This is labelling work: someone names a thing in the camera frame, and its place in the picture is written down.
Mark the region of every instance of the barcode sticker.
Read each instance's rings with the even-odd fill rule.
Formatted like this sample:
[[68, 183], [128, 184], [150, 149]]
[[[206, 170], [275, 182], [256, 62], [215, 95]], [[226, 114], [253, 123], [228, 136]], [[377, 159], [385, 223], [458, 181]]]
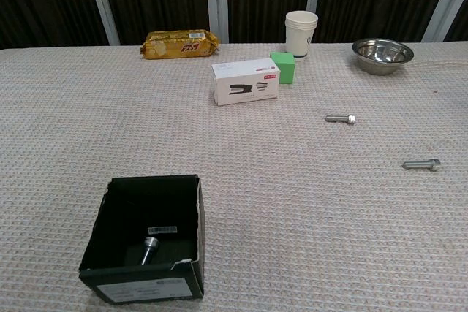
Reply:
[[168, 226], [168, 227], [149, 227], [148, 234], [172, 234], [177, 233], [177, 226]]
[[97, 287], [115, 303], [192, 296], [184, 278], [129, 281], [127, 283], [103, 284]]
[[189, 38], [205, 38], [204, 33], [189, 33]]

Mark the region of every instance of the stainless steel bowl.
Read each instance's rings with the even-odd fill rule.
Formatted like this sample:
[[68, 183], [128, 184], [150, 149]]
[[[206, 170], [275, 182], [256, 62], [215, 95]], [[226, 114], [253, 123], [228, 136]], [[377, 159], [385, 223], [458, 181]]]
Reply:
[[380, 38], [360, 39], [352, 51], [358, 55], [359, 67], [371, 75], [389, 75], [415, 55], [404, 44]]

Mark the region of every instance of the stapler box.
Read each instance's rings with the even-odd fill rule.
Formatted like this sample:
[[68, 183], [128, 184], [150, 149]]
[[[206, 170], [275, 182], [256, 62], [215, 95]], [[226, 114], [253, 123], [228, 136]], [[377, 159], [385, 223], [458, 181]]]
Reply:
[[218, 105], [277, 98], [278, 66], [271, 58], [211, 65], [214, 101]]
[[[112, 304], [201, 298], [204, 232], [196, 175], [113, 178], [80, 279]], [[148, 237], [159, 244], [149, 248]]]

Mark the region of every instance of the metal bolt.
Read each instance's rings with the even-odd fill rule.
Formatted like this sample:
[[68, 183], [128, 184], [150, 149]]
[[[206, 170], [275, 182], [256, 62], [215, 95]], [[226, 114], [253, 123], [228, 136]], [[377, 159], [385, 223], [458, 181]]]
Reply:
[[348, 116], [326, 116], [325, 121], [327, 122], [345, 122], [348, 124], [354, 124], [356, 122], [355, 115]]
[[430, 159], [427, 161], [407, 161], [403, 162], [403, 168], [410, 170], [412, 168], [427, 168], [430, 171], [437, 171], [442, 167], [438, 159]]
[[140, 260], [140, 265], [146, 265], [151, 261], [151, 257], [158, 249], [159, 241], [155, 237], [146, 237], [145, 239], [145, 253]]

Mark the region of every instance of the yellow food package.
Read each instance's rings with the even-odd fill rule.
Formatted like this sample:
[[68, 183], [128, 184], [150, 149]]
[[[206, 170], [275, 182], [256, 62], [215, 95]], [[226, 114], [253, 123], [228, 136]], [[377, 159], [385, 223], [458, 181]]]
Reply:
[[195, 58], [210, 56], [219, 39], [204, 29], [150, 32], [140, 52], [144, 58]]

